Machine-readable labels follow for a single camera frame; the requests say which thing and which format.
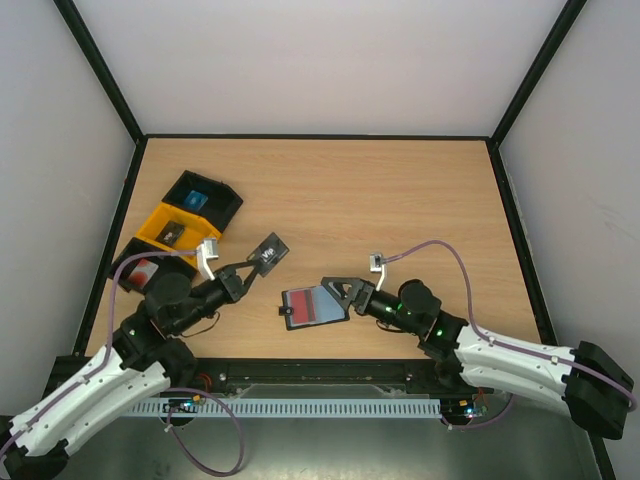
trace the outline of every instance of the wooden table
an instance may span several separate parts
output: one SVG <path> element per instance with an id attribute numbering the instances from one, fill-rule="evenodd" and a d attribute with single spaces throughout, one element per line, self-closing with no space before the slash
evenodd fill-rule
<path id="1" fill-rule="evenodd" d="M 244 199 L 212 267 L 244 260 L 272 231 L 291 249 L 240 303 L 220 310 L 212 331 L 187 341 L 198 357 L 424 358 L 415 337 L 383 332 L 355 314 L 348 322 L 287 331 L 278 305 L 283 290 L 318 285 L 323 276 L 375 282 L 369 253 L 391 256 L 432 238 L 462 255 L 480 324 L 539 341 L 484 142 L 151 139 L 116 252 L 185 169 L 230 184 Z M 391 264 L 385 289 L 395 292 L 416 277 L 444 310 L 467 318 L 462 276 L 445 249 L 429 247 Z M 105 340 L 110 288 L 108 281 L 88 355 Z M 119 291 L 116 323 L 141 298 Z"/>

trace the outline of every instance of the purple cable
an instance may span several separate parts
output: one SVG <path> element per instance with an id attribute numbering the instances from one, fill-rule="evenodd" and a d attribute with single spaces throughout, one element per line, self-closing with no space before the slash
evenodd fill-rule
<path id="1" fill-rule="evenodd" d="M 84 376 L 85 380 L 91 379 L 92 377 L 100 373 L 102 370 L 104 370 L 104 368 L 107 366 L 107 363 L 109 361 L 109 357 L 111 355 L 111 347 L 113 346 L 113 324 L 114 324 L 114 317 L 115 317 L 116 290 L 117 290 L 118 281 L 120 280 L 120 276 L 122 275 L 122 271 L 125 269 L 125 267 L 129 265 L 131 262 L 140 260 L 142 258 L 174 257 L 174 256 L 186 256 L 186 255 L 195 255 L 195 254 L 196 252 L 193 250 L 189 250 L 189 251 L 176 250 L 173 252 L 145 252 L 145 253 L 138 253 L 136 255 L 131 255 L 130 257 L 123 260 L 123 262 L 120 265 L 118 265 L 118 268 L 116 269 L 113 275 L 113 283 L 111 285 L 111 295 L 109 296 L 109 316 L 107 321 L 108 331 L 107 331 L 106 353 L 100 365 L 98 365 L 95 369 L 91 370 Z M 32 427 L 49 410 L 51 410 L 62 399 L 64 399 L 67 395 L 69 395 L 69 393 L 74 391 L 83 383 L 84 382 L 77 382 L 69 385 L 62 392 L 60 392 L 53 400 L 51 400 L 44 407 L 42 407 L 40 411 L 31 418 L 31 420 L 26 422 L 25 426 L 27 428 Z M 2 446 L 2 448 L 0 448 L 0 461 L 2 460 L 2 457 L 4 457 L 4 455 L 7 453 L 7 450 L 9 450 L 11 445 L 13 445 L 22 436 L 23 433 L 24 433 L 24 430 L 20 430 L 16 432 L 16 434 L 13 435 L 9 440 L 7 440 L 7 442 Z"/>
<path id="2" fill-rule="evenodd" d="M 474 430 L 477 428 L 484 428 L 484 427 L 488 427 L 489 425 L 493 425 L 495 423 L 498 423 L 500 420 L 502 420 L 507 413 L 509 413 L 509 410 L 511 410 L 511 408 L 513 407 L 513 404 L 515 403 L 514 400 L 515 395 L 511 395 L 509 397 L 509 400 L 507 400 L 507 404 L 504 406 L 504 408 L 502 409 L 502 411 L 496 415 L 495 417 L 487 420 L 486 422 L 482 422 L 482 423 L 477 423 L 474 425 L 451 425 L 446 418 L 442 417 L 442 423 L 444 423 L 447 427 L 451 427 L 451 430 Z"/>
<path id="3" fill-rule="evenodd" d="M 187 447 L 185 446 L 182 439 L 178 436 L 174 428 L 171 428 L 169 432 L 171 433 L 171 435 L 173 435 L 173 438 L 176 439 L 176 442 L 178 442 L 178 446 L 180 447 L 180 450 L 182 450 L 182 453 L 185 454 L 187 459 L 193 465 L 195 465 L 196 468 L 206 473 L 207 475 L 211 475 L 213 477 L 230 477 L 231 475 L 235 475 L 236 473 L 238 473 L 240 471 L 240 468 L 242 467 L 242 461 L 244 460 L 244 450 L 245 450 L 244 431 L 242 430 L 242 426 L 240 425 L 240 421 L 238 420 L 238 417 L 236 417 L 233 414 L 233 412 L 227 406 L 227 404 L 224 403 L 219 398 L 214 397 L 210 393 L 207 393 L 205 391 L 198 390 L 195 388 L 169 388 L 165 391 L 173 392 L 173 393 L 190 393 L 190 394 L 201 395 L 203 397 L 208 398 L 209 400 L 213 400 L 215 403 L 220 405 L 220 407 L 229 415 L 229 418 L 231 418 L 231 420 L 233 421 L 233 425 L 236 427 L 236 431 L 238 432 L 240 452 L 238 453 L 238 461 L 236 462 L 235 466 L 227 472 L 220 472 L 218 470 L 213 470 L 212 468 L 209 468 L 203 463 L 201 463 L 196 457 L 194 457 L 191 454 L 189 450 L 187 450 Z M 174 409 L 169 410 L 169 413 L 167 414 L 167 425 L 171 425 L 171 416 L 173 415 L 173 413 L 174 413 Z"/>
<path id="4" fill-rule="evenodd" d="M 467 310 L 469 311 L 469 324 L 471 325 L 471 328 L 473 329 L 475 334 L 478 335 L 478 337 L 482 338 L 485 342 L 491 342 L 489 336 L 484 334 L 483 332 L 481 332 L 480 329 L 478 328 L 478 325 L 476 324 L 476 320 L 475 320 L 475 317 L 473 315 L 473 300 L 472 300 L 472 295 L 471 295 L 471 281 L 469 280 L 469 274 L 467 272 L 467 268 L 464 265 L 464 262 L 462 261 L 462 258 L 460 257 L 460 255 L 458 254 L 456 249 L 453 248 L 453 246 L 451 246 L 447 242 L 443 242 L 442 240 L 428 240 L 428 241 L 423 242 L 423 243 L 421 243 L 419 245 L 416 245 L 413 248 L 410 248 L 409 250 L 407 250 L 404 253 L 401 253 L 399 255 L 394 255 L 393 257 L 385 258 L 385 259 L 382 260 L 382 262 L 383 263 L 395 262 L 397 260 L 400 260 L 400 259 L 408 256 L 408 255 L 411 255 L 414 252 L 417 252 L 418 250 L 420 250 L 420 249 L 422 249 L 424 247 L 428 247 L 429 245 L 441 245 L 441 246 L 445 247 L 447 250 L 449 250 L 453 254 L 453 256 L 455 257 L 456 261 L 458 262 L 458 266 L 460 267 L 460 270 L 462 271 L 462 276 L 464 277 L 465 287 L 467 288 Z M 523 354 L 526 354 L 526 355 L 531 355 L 532 357 L 540 358 L 542 360 L 553 361 L 553 357 L 554 357 L 553 355 L 548 355 L 548 354 L 545 354 L 545 353 L 535 352 L 533 350 L 529 350 L 527 348 L 519 347 L 519 346 L 516 346 L 516 345 L 511 345 L 511 344 L 502 342 L 500 340 L 494 340 L 493 344 L 497 345 L 499 347 L 502 347 L 502 348 L 506 348 L 507 350 L 511 350 L 511 351 L 518 352 L 518 353 L 523 353 Z M 629 411 L 630 412 L 633 412 L 638 407 L 638 400 L 636 399 L 635 395 L 633 395 L 632 392 L 630 392 L 629 390 L 624 388 L 622 385 L 620 385 L 620 384 L 614 382 L 613 380 L 611 380 L 606 375 L 603 375 L 602 373 L 597 372 L 592 368 L 585 367 L 584 365 L 581 365 L 579 363 L 573 362 L 571 360 L 566 360 L 564 358 L 558 358 L 558 363 L 562 363 L 563 365 L 567 365 L 567 366 L 569 366 L 571 368 L 575 368 L 576 370 L 580 370 L 580 371 L 582 371 L 582 372 L 584 372 L 584 373 L 586 373 L 588 375 L 591 375 L 592 377 L 595 377 L 598 380 L 606 383 L 610 387 L 616 389 L 618 392 L 620 392 L 622 395 L 627 397 L 627 399 L 629 400 Z"/>

